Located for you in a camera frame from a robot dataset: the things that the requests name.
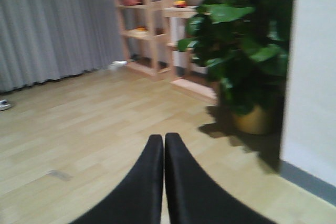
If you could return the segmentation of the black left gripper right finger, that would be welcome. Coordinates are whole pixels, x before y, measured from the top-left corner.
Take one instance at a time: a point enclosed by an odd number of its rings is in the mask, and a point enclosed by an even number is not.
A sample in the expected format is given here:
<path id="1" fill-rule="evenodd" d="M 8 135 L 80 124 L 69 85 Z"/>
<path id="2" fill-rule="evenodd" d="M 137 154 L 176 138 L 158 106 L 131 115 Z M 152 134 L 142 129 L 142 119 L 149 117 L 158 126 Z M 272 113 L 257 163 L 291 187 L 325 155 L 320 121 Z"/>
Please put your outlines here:
<path id="1" fill-rule="evenodd" d="M 165 136 L 165 186 L 171 223 L 272 223 L 221 188 L 178 133 Z"/>

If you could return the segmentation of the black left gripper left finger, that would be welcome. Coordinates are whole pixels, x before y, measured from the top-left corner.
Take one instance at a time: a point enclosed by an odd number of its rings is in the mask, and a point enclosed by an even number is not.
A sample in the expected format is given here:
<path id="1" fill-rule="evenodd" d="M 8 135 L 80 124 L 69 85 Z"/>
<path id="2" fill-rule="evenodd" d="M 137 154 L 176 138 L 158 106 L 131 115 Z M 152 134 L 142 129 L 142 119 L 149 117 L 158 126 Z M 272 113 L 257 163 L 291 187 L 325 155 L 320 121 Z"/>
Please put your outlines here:
<path id="1" fill-rule="evenodd" d="M 160 223 L 162 196 L 163 140 L 154 134 L 117 187 L 72 223 Z"/>

